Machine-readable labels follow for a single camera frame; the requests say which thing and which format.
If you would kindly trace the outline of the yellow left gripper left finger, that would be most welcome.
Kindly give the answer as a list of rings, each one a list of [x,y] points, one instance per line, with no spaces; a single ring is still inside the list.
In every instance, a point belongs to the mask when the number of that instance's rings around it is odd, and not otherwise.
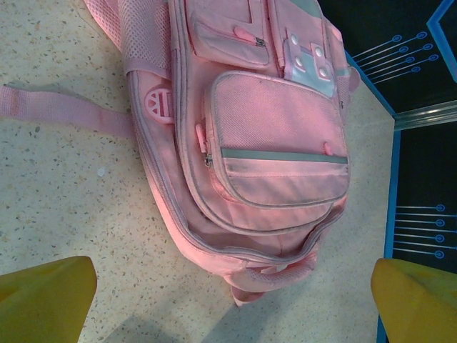
[[[96,288],[87,256],[0,275],[0,343],[78,343]]]

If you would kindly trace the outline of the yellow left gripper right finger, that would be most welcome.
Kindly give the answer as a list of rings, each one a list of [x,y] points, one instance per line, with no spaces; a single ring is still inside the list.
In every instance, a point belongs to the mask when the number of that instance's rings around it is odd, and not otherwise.
[[[382,258],[371,292],[389,343],[457,343],[457,274]]]

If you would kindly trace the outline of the pink student backpack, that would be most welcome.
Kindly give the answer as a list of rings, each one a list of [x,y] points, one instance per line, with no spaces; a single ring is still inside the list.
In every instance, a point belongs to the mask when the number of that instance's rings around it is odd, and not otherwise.
[[[179,251],[237,305],[305,279],[346,206],[360,76],[318,0],[84,0],[131,116],[0,86],[0,116],[135,138]]]

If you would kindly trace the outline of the aluminium frame post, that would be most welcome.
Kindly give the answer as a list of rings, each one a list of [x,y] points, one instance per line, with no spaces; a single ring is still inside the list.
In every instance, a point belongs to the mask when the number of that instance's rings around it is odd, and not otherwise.
[[[393,115],[394,130],[403,131],[457,121],[457,100],[404,111]]]

